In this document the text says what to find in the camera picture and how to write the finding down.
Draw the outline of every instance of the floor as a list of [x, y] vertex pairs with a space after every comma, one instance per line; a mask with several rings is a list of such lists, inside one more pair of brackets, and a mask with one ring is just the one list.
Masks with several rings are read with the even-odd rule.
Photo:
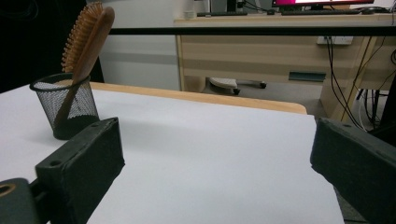
[[[282, 102], [292, 102], [305, 106], [306, 111], [309, 115], [314, 115], [315, 118], [326, 118], [326, 113], [319, 100], [321, 93], [321, 86], [317, 85], [296, 85], [296, 84], [285, 84], [285, 83], [268, 83], [265, 89], [260, 88], [260, 82], [237, 80], [237, 88], [240, 90], [238, 95], [235, 97], [246, 97], [263, 100], [274, 100]], [[206, 82], [206, 87], [203, 93], [220, 94], [220, 95], [234, 95], [231, 89], [223, 89], [214, 85], [211, 85], [209, 81]], [[367, 96], [369, 111], [371, 108], [371, 92]], [[383, 108], [386, 102], [386, 96], [381, 96], [378, 103], [377, 119], [381, 118]], [[351, 108], [352, 114], [359, 124], [366, 130], [373, 129], [373, 124], [366, 115], [364, 106], [364, 97], [360, 97], [356, 100]], [[340, 203], [340, 208], [344, 216], [346, 224], [352, 223], [368, 223], [365, 219], [338, 193], [337, 199]]]

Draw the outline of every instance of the electrical outlet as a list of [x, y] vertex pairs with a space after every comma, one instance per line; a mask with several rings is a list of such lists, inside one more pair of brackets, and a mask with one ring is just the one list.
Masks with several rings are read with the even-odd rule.
[[351, 45], [353, 40], [353, 36], [318, 36], [317, 44], [327, 45], [328, 38], [334, 45]]
[[335, 45], [351, 45], [353, 40], [353, 36], [337, 36], [335, 38]]
[[326, 35], [325, 36], [319, 36], [318, 40], [317, 40], [317, 44], [319, 44], [319, 45], [327, 45], [327, 41], [328, 40], [329, 40], [329, 43], [330, 43], [330, 40], [334, 43], [335, 36], [326, 36]]

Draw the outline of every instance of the desk leg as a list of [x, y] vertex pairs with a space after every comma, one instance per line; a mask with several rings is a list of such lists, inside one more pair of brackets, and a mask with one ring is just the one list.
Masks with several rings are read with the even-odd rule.
[[205, 77], [184, 76], [184, 65], [183, 65], [184, 57], [183, 57], [183, 47], [181, 45], [181, 38], [182, 38], [181, 35], [176, 36], [180, 89], [182, 91], [202, 92], [206, 85]]

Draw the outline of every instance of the wooden table edge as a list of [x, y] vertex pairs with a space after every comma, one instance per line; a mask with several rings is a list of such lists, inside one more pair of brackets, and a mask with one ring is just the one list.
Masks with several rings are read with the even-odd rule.
[[169, 91], [162, 89], [124, 86], [124, 85], [99, 83], [99, 82], [91, 82], [91, 87], [92, 89], [99, 91], [117, 91], [117, 92], [133, 93], [139, 95], [173, 98], [178, 100], [188, 100], [188, 101], [195, 101], [201, 103], [210, 103], [210, 104], [218, 104], [218, 105], [236, 105], [236, 106], [276, 110], [276, 111], [306, 115], [306, 109], [303, 105], [288, 103], [288, 102], [213, 95], [213, 94], [205, 94], [205, 93], [189, 92], [189, 91]]

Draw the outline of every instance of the white wall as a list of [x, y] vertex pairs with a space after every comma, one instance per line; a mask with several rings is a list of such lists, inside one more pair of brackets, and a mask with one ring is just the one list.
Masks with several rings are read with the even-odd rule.
[[[172, 27], [191, 0], [103, 0], [113, 7], [113, 28]], [[110, 35], [101, 50], [105, 82], [179, 90], [177, 45], [172, 35]]]

